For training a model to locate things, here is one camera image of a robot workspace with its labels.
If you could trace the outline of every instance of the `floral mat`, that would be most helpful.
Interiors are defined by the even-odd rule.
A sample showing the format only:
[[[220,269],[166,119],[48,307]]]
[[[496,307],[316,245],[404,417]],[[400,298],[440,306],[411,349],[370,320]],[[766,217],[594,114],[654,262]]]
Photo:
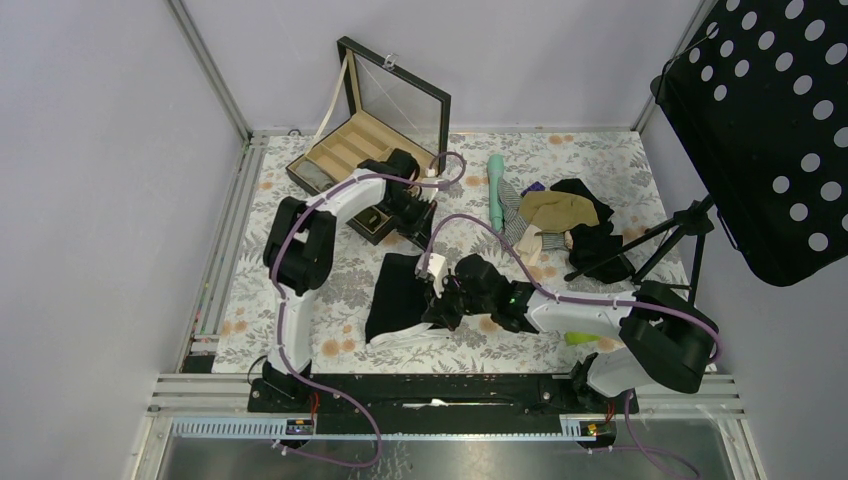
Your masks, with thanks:
[[[285,167],[307,147],[305,137],[273,137],[269,142],[250,218],[239,251],[225,321],[213,366],[214,373],[244,373],[274,343],[275,294],[262,265],[262,252],[277,206],[286,196],[307,198],[285,172]],[[651,169],[639,135],[633,132],[574,134],[452,134],[449,150],[463,154],[468,170],[459,184],[437,196],[434,223],[452,213],[467,213],[488,220],[489,188],[486,162],[489,155],[505,157],[504,177],[521,191],[535,181],[550,186],[563,178],[577,177],[601,201],[615,210],[615,232],[633,240],[663,220]],[[445,178],[458,172],[449,160]],[[659,239],[631,251],[641,265]],[[521,270],[497,241],[480,227],[461,220],[448,223],[437,238],[436,253],[450,265],[479,253],[510,279],[522,279]],[[365,348],[365,319],[383,256],[388,252],[420,253],[395,233],[374,246],[347,225],[337,231],[333,271],[315,302],[312,320],[312,372],[321,373],[527,373],[567,372],[593,351],[611,351],[620,344],[612,339],[566,346],[556,334],[514,334],[488,316],[466,317],[449,339],[413,348],[370,352]],[[572,271],[565,251],[544,252],[531,267],[537,280],[552,290],[565,292],[618,292],[631,289],[627,282],[604,285],[590,278],[570,283]],[[664,282],[686,284],[683,265],[674,250],[648,276]]]

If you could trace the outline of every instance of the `gray wall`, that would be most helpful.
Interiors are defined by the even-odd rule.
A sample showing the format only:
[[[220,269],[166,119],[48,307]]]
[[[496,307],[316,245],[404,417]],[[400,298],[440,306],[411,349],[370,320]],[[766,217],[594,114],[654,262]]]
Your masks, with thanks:
[[[0,478],[119,478],[239,142],[164,1],[0,5]]]
[[[706,193],[659,110],[642,140],[667,212]],[[716,226],[697,303],[721,328],[724,367],[739,384],[769,479],[844,478],[848,261],[797,285],[772,287],[748,270]],[[694,242],[680,250],[690,260]]]
[[[629,127],[698,0],[190,0],[247,121],[315,128],[348,35],[453,95],[462,127]]]

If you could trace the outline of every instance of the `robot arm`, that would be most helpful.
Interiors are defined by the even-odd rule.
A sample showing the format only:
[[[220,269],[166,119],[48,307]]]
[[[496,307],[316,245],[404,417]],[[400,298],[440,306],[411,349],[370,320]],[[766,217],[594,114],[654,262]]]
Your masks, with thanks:
[[[553,300],[529,282],[510,282],[476,254],[460,260],[450,274],[438,255],[431,254],[426,273],[421,272],[421,263],[419,276],[432,279],[434,285],[423,321],[456,328],[464,315],[490,314],[510,332],[581,332],[623,341],[627,348],[590,355],[575,366],[571,377],[578,395],[597,392],[609,398],[651,383],[683,393],[695,393],[700,387],[713,348],[709,335],[677,317],[618,304],[638,300],[663,305],[717,330],[709,318],[663,284],[644,282],[638,291],[615,294],[569,292],[585,302],[580,304]]]
[[[385,163],[366,161],[351,178],[374,172],[402,178],[417,176],[418,165],[406,152],[396,150]],[[303,372],[311,361],[309,326],[317,289],[329,276],[336,225],[377,205],[397,219],[398,232],[424,249],[430,240],[435,202],[432,189],[412,192],[398,182],[368,178],[340,191],[316,208],[295,235],[282,259],[277,280],[287,302],[282,343],[292,367]],[[270,267],[299,216],[323,195],[306,201],[286,198],[274,219],[263,260]],[[712,323],[668,287],[644,282],[639,291],[613,295],[577,294],[583,304],[557,302],[528,282],[509,282],[478,255],[460,260],[448,275],[443,257],[432,255],[424,274],[433,288],[422,322],[454,329],[464,315],[491,314],[511,332],[583,332],[619,338],[627,348],[610,354],[590,355],[572,371],[578,397],[597,401],[622,391],[659,383],[672,390],[695,393],[708,363],[713,341],[703,330],[676,317],[661,317],[645,309],[610,305],[610,301],[636,299],[684,311],[707,325]],[[279,349],[268,355],[271,366],[287,371]]]
[[[286,321],[282,332],[284,350],[292,367],[298,372],[303,372],[312,359],[309,327],[318,288],[327,280],[332,269],[337,225],[347,223],[368,207],[377,206],[393,216],[398,233],[422,250],[430,241],[436,207],[432,197],[436,184],[432,189],[421,189],[416,193],[410,192],[405,185],[387,182],[382,178],[359,180],[375,172],[411,178],[418,176],[419,167],[409,153],[395,150],[386,162],[367,160],[360,164],[349,177],[355,179],[356,184],[329,199],[322,194],[307,200],[287,197],[277,209],[263,255],[265,266],[269,268],[298,217],[310,205],[325,198],[295,235],[280,264],[277,278],[287,299]],[[287,371],[278,348],[271,349],[268,359],[275,369]]]

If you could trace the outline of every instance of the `black cloth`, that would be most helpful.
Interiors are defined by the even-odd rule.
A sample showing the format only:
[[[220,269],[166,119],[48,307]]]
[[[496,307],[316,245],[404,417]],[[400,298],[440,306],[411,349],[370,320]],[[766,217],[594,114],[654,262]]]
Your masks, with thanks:
[[[365,321],[365,342],[377,335],[399,332],[421,323],[427,310],[427,282],[415,276],[420,255],[387,253],[383,257],[371,311]]]
[[[595,213],[598,214],[598,220],[601,222],[594,227],[581,224],[570,230],[574,248],[568,255],[568,261],[574,268],[588,267],[621,248],[624,238],[621,235],[612,234],[613,224],[610,217],[615,212],[609,205],[598,200],[582,180],[566,178],[553,184],[551,190],[573,193],[588,199],[595,206]],[[633,264],[624,255],[619,255],[600,267],[586,272],[586,276],[604,283],[615,283],[629,278],[634,272]]]
[[[624,244],[621,235],[610,235],[612,223],[602,223],[597,227],[578,225],[571,229],[574,249],[568,254],[568,261],[576,269],[588,267],[612,255]],[[620,282],[635,273],[633,264],[624,255],[608,261],[598,268],[586,272],[587,277],[604,283]]]
[[[603,225],[604,222],[609,221],[612,216],[613,209],[609,207],[606,203],[598,200],[592,192],[589,191],[589,188],[583,183],[583,180],[579,178],[566,178],[564,180],[560,180],[557,183],[551,185],[551,190],[554,192],[565,192],[565,193],[573,193],[574,195],[580,195],[583,198],[589,199],[592,204],[595,206],[595,213],[598,214],[598,221]]]

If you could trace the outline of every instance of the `black perforated panel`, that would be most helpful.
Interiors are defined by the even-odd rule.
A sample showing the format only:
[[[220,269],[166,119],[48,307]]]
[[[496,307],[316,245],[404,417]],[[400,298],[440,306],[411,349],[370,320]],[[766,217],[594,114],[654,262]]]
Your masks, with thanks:
[[[751,270],[793,284],[848,254],[848,0],[719,0],[699,32],[652,90]]]

